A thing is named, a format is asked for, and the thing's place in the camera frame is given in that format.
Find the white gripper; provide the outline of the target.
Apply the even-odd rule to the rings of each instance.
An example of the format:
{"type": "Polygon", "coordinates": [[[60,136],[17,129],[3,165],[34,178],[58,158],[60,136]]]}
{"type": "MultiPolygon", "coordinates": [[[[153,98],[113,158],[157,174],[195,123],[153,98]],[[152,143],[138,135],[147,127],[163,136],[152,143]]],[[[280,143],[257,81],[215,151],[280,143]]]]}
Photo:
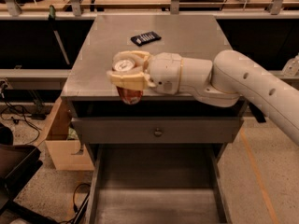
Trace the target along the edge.
{"type": "Polygon", "coordinates": [[[150,58],[146,51],[128,50],[117,53],[113,58],[114,71],[130,71],[138,66],[148,67],[147,74],[117,73],[107,71],[108,80],[116,87],[143,91],[152,88],[162,94],[178,92],[182,57],[176,53],[160,53],[150,58]]]}

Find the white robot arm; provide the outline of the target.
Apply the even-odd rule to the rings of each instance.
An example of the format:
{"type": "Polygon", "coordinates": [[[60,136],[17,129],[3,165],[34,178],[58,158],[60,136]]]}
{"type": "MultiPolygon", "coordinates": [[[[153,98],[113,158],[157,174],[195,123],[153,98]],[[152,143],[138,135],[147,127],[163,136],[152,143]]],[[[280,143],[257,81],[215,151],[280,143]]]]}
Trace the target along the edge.
{"type": "Polygon", "coordinates": [[[114,56],[107,79],[123,90],[188,93],[219,107],[230,107],[243,96],[299,145],[299,90],[238,51],[223,50],[212,61],[122,51],[114,56]]]}

